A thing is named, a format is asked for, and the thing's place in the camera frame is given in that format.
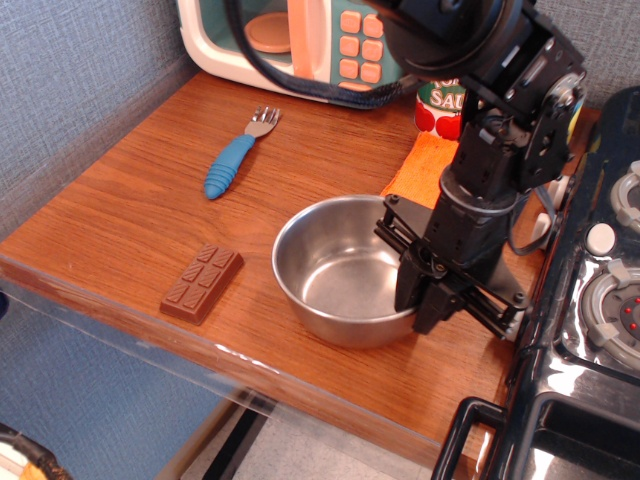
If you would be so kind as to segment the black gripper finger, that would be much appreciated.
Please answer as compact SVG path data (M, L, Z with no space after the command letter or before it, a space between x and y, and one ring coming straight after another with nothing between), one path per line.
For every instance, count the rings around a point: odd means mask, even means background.
M464 306L464 299L454 288L446 284L431 284L418 308L413 330L427 335L439 322L448 320Z
M397 312L416 307L432 278L431 257L422 248L408 248L400 258L394 307Z

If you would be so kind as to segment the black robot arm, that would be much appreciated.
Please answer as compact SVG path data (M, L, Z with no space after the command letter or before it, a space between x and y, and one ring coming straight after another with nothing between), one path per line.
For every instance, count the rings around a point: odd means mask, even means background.
M429 333L467 311L498 337L529 304L503 250L532 191L570 160L583 58L531 1L378 1L409 74L457 80L461 135L433 208L390 195L377 235L400 256L394 306Z

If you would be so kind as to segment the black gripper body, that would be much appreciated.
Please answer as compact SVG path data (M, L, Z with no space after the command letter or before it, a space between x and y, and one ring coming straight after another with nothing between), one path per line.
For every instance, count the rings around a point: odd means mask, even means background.
M503 258L520 194L499 186L493 195L473 194L450 168L439 180L440 195L433 209L398 195L384 198L385 212L374 229L401 255L422 248L431 257L431 284L446 284L460 293L467 311L485 328L504 339L510 320L526 310L529 299Z

